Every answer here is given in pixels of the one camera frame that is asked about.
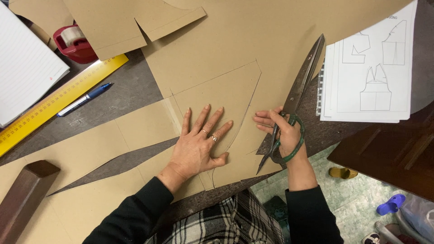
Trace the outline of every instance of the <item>left hand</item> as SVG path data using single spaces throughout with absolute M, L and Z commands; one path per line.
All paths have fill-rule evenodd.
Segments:
M 223 114 L 223 107 L 219 108 L 205 124 L 205 118 L 209 111 L 210 106 L 206 105 L 191 131 L 189 130 L 191 110 L 188 109 L 184 115 L 181 135 L 175 145 L 172 157 L 166 168 L 157 176 L 172 193 L 180 187 L 182 182 L 192 176 L 226 164 L 228 152 L 221 154 L 218 158 L 210 157 L 210 151 L 216 142 L 212 136 L 208 137 L 208 132 L 212 131 Z M 232 120 L 226 122 L 213 135 L 217 139 L 221 139 L 232 127 L 232 124 Z

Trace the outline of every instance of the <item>scissor blade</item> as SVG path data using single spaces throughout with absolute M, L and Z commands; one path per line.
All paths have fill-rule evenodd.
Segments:
M 324 42 L 324 34 L 321 34 L 304 60 L 303 65 L 301 66 L 301 69 L 283 106 L 283 111 L 285 113 L 296 113 L 303 94 L 306 91 L 310 80 L 312 79 L 312 75 L 315 71 L 316 64 L 318 63 L 319 56 L 321 55 Z

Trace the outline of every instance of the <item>black sleeve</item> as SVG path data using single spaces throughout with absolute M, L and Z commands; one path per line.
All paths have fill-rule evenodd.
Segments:
M 319 186 L 304 191 L 285 191 L 291 243 L 344 243 Z
M 83 244 L 143 244 L 173 195 L 154 177 L 102 220 Z

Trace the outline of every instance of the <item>dark wooden table surface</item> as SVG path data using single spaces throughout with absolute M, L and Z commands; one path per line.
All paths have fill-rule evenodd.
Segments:
M 434 80 L 432 73 L 434 27 L 432 25 L 433 18 L 430 16 L 432 11 L 427 11 L 427 8 L 431 6 L 426 2 L 419 2 L 422 2 L 422 4 L 418 6 L 414 28 L 412 85 L 412 108 L 418 108 L 417 110 L 425 107 L 434 99 L 434 85 L 432 82 Z M 140 50 L 131 51 L 126 55 L 130 60 L 105 80 L 105 82 L 115 83 L 108 92 L 64 118 L 56 117 L 49 120 L 2 156 L 0 165 L 162 100 L 163 97 Z M 59 56 L 71 67 L 71 70 L 52 90 L 88 66 L 74 63 L 60 54 Z M 319 117 L 315 116 L 316 88 L 317 80 L 314 79 L 310 83 L 299 108 L 299 116 L 306 125 L 306 145 L 309 156 L 369 126 L 369 123 L 320 121 Z M 121 155 L 60 191 L 125 172 L 174 145 L 176 140 L 177 138 Z M 173 223 L 177 219 L 212 206 L 271 175 L 242 180 L 238 183 L 226 185 L 212 191 L 204 191 L 175 202 L 162 216 L 161 224 Z

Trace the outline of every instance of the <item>sewing pattern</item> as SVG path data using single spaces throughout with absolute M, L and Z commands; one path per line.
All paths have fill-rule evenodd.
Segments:
M 365 55 L 360 54 L 371 48 L 369 36 L 354 34 L 343 40 L 342 63 L 365 63 Z
M 402 20 L 390 31 L 389 36 L 382 42 L 383 64 L 405 65 L 405 38 L 407 21 Z
M 387 77 L 381 64 L 368 68 L 366 86 L 360 92 L 360 111 L 389 111 L 392 92 L 389 90 Z

